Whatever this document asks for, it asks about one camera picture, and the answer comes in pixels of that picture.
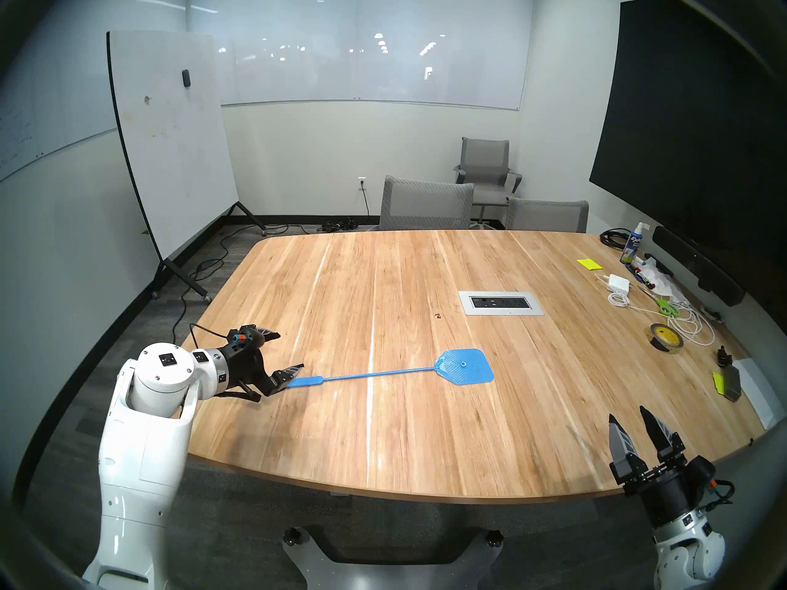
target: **wooden table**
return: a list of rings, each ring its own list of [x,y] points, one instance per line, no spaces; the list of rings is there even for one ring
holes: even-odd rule
[[[659,318],[611,306],[604,283],[576,261],[623,274],[619,254],[594,234],[557,232],[263,240],[200,323],[280,332],[262,349],[268,372],[299,362],[303,375],[417,368],[447,348],[477,347],[495,379],[457,387],[430,372],[291,389],[260,403],[214,398],[198,411],[189,453],[343,493],[515,503],[616,490],[610,412],[650,465],[640,404],[679,432],[688,457],[717,460],[763,434],[745,395],[731,403],[714,390],[718,346],[745,354],[729,333],[712,347],[659,352],[645,335]],[[530,291],[545,315],[465,316],[459,289]],[[636,288],[631,300],[656,309]]]

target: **yellow sticky note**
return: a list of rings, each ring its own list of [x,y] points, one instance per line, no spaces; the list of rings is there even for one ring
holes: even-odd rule
[[[589,271],[597,271],[601,268],[600,264],[596,264],[590,258],[586,258],[584,260],[577,260],[579,264],[587,268]]]
[[[724,377],[717,372],[713,372],[713,382],[716,385],[716,391],[724,395]]]

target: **scissors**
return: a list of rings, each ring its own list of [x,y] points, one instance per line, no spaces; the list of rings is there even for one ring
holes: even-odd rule
[[[676,319],[677,317],[681,316],[680,312],[666,300],[662,300],[661,298],[656,297],[654,294],[648,292],[646,289],[643,289],[642,287],[640,287],[640,289],[646,294],[648,294],[648,296],[650,296],[655,301],[655,303],[659,305],[659,312],[662,315],[666,317],[675,317]]]

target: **whiteboard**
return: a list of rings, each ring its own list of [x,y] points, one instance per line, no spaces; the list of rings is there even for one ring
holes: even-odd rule
[[[216,38],[222,104],[371,99],[520,107],[533,0],[191,4],[198,9],[190,11],[189,29]]]
[[[209,35],[111,31],[118,131],[161,258],[238,202]],[[188,69],[191,86],[183,84]]]
[[[185,31],[186,0],[57,0],[0,81],[0,179],[114,129],[109,29]]]

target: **white charger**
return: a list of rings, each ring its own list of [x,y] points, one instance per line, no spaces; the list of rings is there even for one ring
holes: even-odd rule
[[[621,293],[623,296],[629,295],[631,283],[625,277],[618,277],[617,274],[610,274],[607,278],[607,289],[613,293]]]

